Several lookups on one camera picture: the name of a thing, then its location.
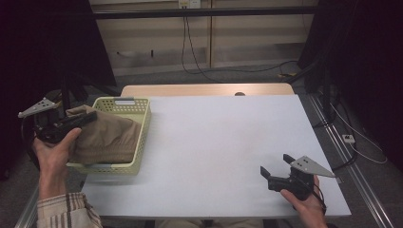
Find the yellow plastic basket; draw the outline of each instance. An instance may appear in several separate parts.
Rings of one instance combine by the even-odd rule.
[[[149,100],[146,98],[101,97],[92,106],[100,111],[129,118],[142,124],[140,136],[130,163],[95,163],[81,164],[69,162],[67,166],[74,167],[86,174],[122,174],[137,175],[142,162],[145,138],[151,120]]]

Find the table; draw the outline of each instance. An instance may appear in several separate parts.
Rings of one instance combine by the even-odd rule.
[[[292,206],[267,189],[259,167],[286,178],[290,166],[282,160],[284,153],[330,165],[290,89],[270,84],[127,86],[122,96],[150,96],[153,113],[140,173],[88,175],[83,192],[101,216],[294,217]],[[210,92],[216,96],[205,96]],[[246,96],[233,96],[237,92]],[[351,215],[336,180],[320,178],[320,186],[328,217]]]

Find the person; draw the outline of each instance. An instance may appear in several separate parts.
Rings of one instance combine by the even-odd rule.
[[[69,131],[58,144],[49,144],[35,138],[32,149],[38,157],[40,165],[39,197],[37,203],[37,227],[102,227],[101,219],[93,207],[87,202],[84,193],[68,193],[66,166],[71,144],[79,137],[80,128]],[[316,186],[319,180],[315,176]],[[294,205],[306,228],[327,227],[320,202],[311,195],[307,200],[300,201],[291,192],[283,189],[281,195]],[[202,224],[199,221],[167,220],[158,223],[161,227],[174,224]],[[261,226],[252,220],[238,220],[231,223],[233,227]]]

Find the brown cloth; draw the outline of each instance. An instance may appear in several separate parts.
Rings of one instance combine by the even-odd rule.
[[[73,145],[70,162],[128,163],[132,162],[139,139],[141,124],[82,105],[66,111],[68,116],[97,112],[97,120],[83,126]]]

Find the striped shirt sleeve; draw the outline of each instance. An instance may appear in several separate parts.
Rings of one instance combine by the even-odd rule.
[[[101,219],[86,201],[84,193],[39,200],[38,228],[102,227]]]

